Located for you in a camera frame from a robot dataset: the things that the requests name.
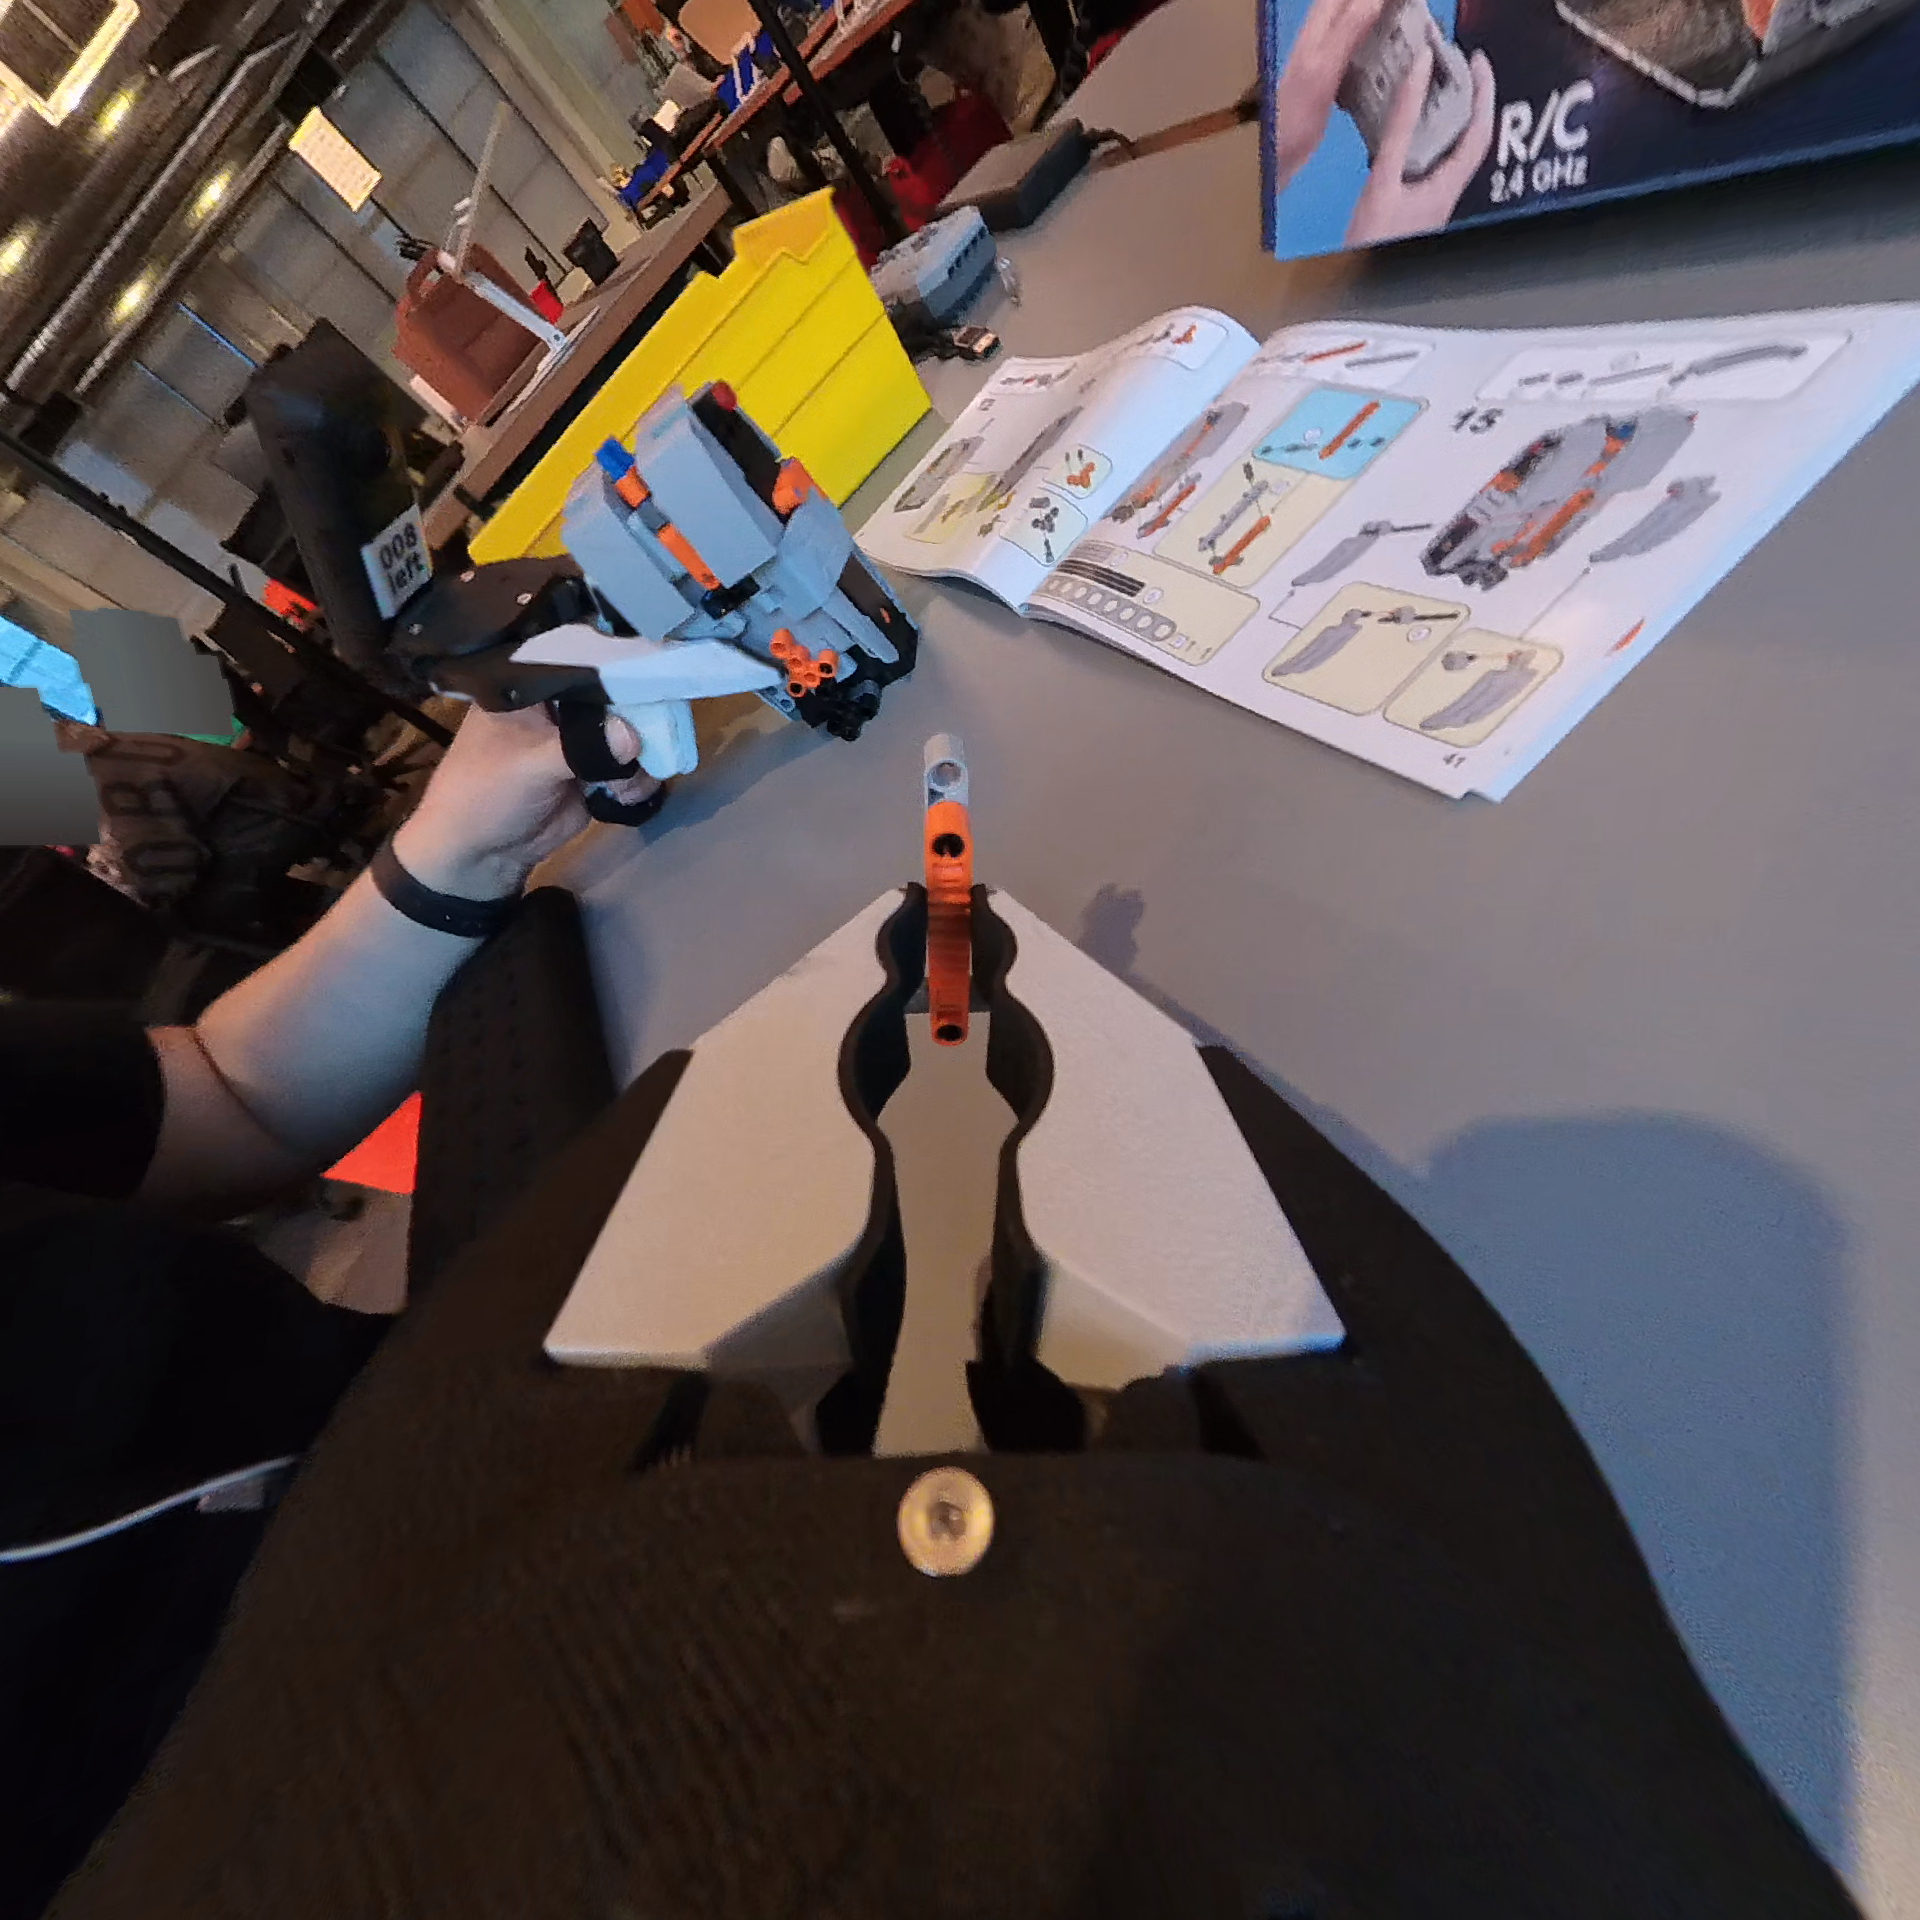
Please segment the yellow plastic bin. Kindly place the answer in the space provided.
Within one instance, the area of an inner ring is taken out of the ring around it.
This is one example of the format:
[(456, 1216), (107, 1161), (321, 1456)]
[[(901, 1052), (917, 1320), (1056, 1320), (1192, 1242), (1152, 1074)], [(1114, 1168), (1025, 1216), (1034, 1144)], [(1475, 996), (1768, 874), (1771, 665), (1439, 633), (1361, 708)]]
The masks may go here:
[(715, 277), (698, 274), (665, 309), (471, 534), (471, 559), (555, 558), (568, 490), (602, 442), (628, 441), (663, 393), (696, 393), (715, 380), (837, 505), (929, 413), (931, 398), (832, 191), (735, 231), (731, 263)]

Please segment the orange red object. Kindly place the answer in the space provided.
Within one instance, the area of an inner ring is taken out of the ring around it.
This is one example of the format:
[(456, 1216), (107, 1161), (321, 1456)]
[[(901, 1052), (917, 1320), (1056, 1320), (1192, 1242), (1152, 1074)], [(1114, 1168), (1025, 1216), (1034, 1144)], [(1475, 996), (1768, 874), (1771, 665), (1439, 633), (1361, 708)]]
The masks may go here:
[(412, 1093), (362, 1142), (327, 1168), (327, 1178), (378, 1192), (416, 1191), (424, 1096)]

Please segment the person's left forearm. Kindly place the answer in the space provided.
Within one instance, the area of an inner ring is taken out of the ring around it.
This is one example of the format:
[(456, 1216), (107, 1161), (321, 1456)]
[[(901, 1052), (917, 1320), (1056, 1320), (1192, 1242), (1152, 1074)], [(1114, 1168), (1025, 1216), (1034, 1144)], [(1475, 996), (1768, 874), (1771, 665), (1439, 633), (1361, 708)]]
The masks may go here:
[(355, 880), (197, 1021), (149, 1031), (163, 1111), (135, 1197), (229, 1217), (323, 1174), (416, 1087), (439, 993), (479, 948)]

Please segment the brown box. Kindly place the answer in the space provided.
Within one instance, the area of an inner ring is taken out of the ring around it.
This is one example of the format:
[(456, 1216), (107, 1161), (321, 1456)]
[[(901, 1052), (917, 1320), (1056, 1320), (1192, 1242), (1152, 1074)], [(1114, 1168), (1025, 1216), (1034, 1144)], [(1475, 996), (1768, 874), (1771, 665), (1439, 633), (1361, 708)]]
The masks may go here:
[(469, 424), (492, 421), (569, 345), (555, 317), (485, 246), (456, 254), (419, 245), (395, 306), (393, 353), (410, 376)]

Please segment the black wristband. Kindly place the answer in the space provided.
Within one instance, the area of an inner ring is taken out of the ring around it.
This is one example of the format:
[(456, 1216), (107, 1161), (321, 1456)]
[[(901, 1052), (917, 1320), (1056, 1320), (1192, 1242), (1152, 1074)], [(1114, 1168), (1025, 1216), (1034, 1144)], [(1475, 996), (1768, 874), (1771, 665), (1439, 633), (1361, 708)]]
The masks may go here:
[(392, 836), (372, 850), (369, 874), (395, 914), (450, 940), (485, 943), (509, 926), (519, 912), (519, 893), (469, 897), (425, 885), (400, 861)]

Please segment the person's left hand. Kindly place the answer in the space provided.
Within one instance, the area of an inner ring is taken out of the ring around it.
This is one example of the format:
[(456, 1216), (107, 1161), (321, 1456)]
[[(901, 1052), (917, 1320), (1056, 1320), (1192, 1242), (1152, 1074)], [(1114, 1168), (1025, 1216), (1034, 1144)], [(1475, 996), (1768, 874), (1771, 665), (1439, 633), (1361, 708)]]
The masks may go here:
[(593, 825), (547, 708), (467, 708), (392, 842), (397, 863), (433, 893), (500, 900)]

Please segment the grey desk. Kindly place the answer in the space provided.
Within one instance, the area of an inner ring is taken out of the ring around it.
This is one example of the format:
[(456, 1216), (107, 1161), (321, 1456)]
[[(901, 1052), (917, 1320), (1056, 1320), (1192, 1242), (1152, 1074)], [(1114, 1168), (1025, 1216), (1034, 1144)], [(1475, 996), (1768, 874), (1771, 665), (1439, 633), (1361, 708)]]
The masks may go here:
[(748, 710), (560, 870), (621, 1072), (909, 868), (981, 870), (1271, 1076), (1576, 1414), (1729, 1719), (1915, 1916), (1915, 398), (1497, 805), (939, 582), (853, 746)]

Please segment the person's black shirt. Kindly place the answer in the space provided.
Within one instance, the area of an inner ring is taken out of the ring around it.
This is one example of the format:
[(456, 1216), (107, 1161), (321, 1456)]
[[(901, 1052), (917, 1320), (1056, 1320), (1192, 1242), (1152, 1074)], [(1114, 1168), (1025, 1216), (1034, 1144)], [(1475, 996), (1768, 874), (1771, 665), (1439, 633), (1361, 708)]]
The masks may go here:
[(204, 1500), (299, 1460), (389, 1326), (138, 1200), (149, 1031), (4, 1002), (4, 1916), (42, 1916), (202, 1680), (267, 1526)]

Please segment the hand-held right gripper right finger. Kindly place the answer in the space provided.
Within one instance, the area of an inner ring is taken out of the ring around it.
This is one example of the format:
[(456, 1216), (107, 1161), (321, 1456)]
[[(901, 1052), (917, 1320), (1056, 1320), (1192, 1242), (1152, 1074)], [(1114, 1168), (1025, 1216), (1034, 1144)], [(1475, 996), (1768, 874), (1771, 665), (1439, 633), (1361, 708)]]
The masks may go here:
[(1091, 1404), (1347, 1329), (1209, 1053), (1013, 895), (977, 889), (987, 1082), (1009, 1111), (968, 1389), (993, 1450), (1076, 1450)]

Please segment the grey toy battery box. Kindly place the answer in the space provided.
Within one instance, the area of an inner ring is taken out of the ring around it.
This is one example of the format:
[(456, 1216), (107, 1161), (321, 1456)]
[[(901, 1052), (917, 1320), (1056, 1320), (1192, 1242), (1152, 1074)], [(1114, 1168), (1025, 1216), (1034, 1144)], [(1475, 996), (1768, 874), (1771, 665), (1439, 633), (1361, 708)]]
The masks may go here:
[(929, 330), (959, 322), (995, 274), (993, 228), (961, 206), (880, 252), (871, 288), (898, 330)]

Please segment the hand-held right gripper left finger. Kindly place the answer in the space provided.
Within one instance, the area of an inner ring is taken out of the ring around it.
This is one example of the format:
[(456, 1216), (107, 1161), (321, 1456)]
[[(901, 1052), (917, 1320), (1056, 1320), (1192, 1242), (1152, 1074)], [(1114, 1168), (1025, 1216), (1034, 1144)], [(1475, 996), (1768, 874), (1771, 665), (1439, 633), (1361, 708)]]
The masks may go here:
[(927, 892), (889, 892), (661, 1058), (679, 1076), (545, 1354), (773, 1392), (826, 1454), (871, 1454), (905, 1308), (879, 1118), (909, 1066)]

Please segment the ceiling light panel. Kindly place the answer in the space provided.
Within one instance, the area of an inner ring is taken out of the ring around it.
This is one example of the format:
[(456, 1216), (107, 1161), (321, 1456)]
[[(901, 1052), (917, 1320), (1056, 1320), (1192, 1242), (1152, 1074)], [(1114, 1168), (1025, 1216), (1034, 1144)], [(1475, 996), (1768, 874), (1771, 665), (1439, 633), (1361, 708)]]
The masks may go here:
[(351, 210), (363, 210), (383, 180), (380, 169), (323, 106), (308, 106), (290, 137), (290, 153)]
[(59, 126), (140, 17), (140, 1), (2, 1), (2, 120)]

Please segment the grey flat case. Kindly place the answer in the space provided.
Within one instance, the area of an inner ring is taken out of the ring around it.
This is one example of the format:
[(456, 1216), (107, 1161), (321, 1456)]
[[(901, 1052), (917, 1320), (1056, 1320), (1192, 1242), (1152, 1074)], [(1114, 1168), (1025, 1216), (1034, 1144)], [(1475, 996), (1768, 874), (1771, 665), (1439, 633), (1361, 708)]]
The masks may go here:
[(1032, 225), (1089, 169), (1108, 142), (1104, 128), (1089, 129), (1074, 116), (1018, 135), (987, 149), (937, 201), (936, 216), (971, 207), (987, 232)]

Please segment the grey orange toy brick model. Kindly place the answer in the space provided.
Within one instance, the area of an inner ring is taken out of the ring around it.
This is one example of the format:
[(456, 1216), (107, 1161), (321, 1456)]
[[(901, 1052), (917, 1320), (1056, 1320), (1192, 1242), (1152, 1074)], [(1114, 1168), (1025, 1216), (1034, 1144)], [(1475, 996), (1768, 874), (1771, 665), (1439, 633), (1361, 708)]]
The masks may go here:
[(668, 390), (568, 493), (562, 552), (615, 634), (730, 639), (787, 674), (783, 716), (858, 741), (922, 633), (797, 457), (731, 386)]

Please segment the blue toy set box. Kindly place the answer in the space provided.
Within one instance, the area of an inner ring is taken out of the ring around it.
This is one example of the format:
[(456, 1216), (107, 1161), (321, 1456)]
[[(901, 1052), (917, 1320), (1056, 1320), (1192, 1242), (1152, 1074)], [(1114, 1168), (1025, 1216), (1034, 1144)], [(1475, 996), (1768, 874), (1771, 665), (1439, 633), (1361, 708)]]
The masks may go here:
[(1258, 7), (1277, 260), (1901, 149), (1915, 1)]

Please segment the small grey orange brick part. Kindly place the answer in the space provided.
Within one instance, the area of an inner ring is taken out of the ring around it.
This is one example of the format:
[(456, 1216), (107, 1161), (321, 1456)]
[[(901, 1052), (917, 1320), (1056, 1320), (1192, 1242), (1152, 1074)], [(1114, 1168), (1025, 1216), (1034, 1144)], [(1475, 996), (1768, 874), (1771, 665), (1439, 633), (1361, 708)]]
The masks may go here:
[(969, 764), (955, 733), (924, 750), (924, 893), (929, 1028), (937, 1047), (959, 1047), (971, 1017), (973, 831)]

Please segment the wooden workbench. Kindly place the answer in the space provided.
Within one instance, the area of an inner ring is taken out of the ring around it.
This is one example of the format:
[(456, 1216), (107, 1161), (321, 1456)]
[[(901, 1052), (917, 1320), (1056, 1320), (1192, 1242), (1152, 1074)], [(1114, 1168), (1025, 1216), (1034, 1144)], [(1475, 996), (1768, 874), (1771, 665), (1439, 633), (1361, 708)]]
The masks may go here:
[(545, 457), (562, 428), (661, 320), (696, 272), (719, 274), (731, 260), (736, 207), (720, 185), (648, 231), (615, 272), (562, 317), (562, 350), (521, 357), (487, 410), (464, 424), (464, 458), (447, 486), (424, 502), (431, 544), (444, 544), (473, 513), (492, 508)]

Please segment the open instruction booklet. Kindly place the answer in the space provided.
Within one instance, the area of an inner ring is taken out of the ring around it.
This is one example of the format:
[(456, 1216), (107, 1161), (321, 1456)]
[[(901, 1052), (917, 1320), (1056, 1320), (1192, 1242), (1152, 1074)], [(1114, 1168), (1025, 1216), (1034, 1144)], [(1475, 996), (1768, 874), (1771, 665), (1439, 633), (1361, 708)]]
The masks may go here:
[(1009, 358), (858, 542), (1501, 799), (1915, 373), (1915, 303), (1264, 342), (1184, 303)]

